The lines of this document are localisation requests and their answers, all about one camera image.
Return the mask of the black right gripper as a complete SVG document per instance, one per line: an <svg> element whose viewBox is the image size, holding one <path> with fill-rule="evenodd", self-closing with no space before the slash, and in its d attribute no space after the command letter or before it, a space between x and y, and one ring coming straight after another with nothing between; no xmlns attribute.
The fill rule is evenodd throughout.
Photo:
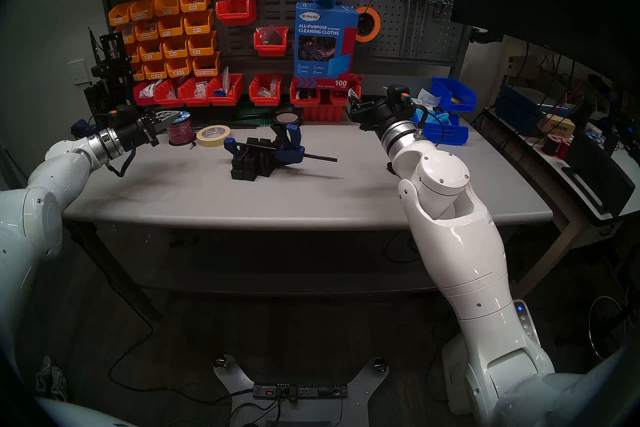
<svg viewBox="0 0 640 427"><path fill-rule="evenodd" d="M359 124L362 131L373 131L384 134L392 125L401 119L401 107L391 104L388 100L360 101L358 93L349 89L349 120Z"/></svg>

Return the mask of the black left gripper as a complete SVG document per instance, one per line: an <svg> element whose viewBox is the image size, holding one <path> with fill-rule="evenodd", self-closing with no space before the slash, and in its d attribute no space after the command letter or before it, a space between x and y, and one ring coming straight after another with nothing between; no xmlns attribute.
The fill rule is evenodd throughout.
<svg viewBox="0 0 640 427"><path fill-rule="evenodd" d="M164 131L176 120L179 120L180 113L176 110L162 110L152 111L141 116L119 116L118 140L123 151L132 151L147 144L152 147L158 146L158 132Z"/></svg>

